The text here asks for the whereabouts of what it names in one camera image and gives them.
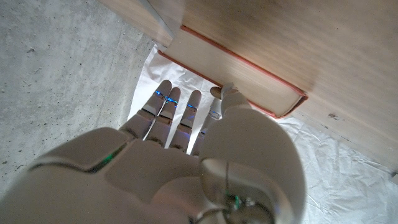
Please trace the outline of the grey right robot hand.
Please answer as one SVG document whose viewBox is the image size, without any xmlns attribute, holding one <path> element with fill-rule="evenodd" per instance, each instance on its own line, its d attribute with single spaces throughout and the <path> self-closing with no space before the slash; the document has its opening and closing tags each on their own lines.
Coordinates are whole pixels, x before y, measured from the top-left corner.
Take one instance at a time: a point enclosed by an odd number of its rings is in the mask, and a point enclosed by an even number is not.
<svg viewBox="0 0 398 224">
<path fill-rule="evenodd" d="M 180 90 L 164 80 L 119 129 L 38 157 L 1 199 L 2 223 L 300 223 L 305 177 L 289 135 L 233 85 L 187 152 L 201 93 L 170 132 Z"/>
</svg>

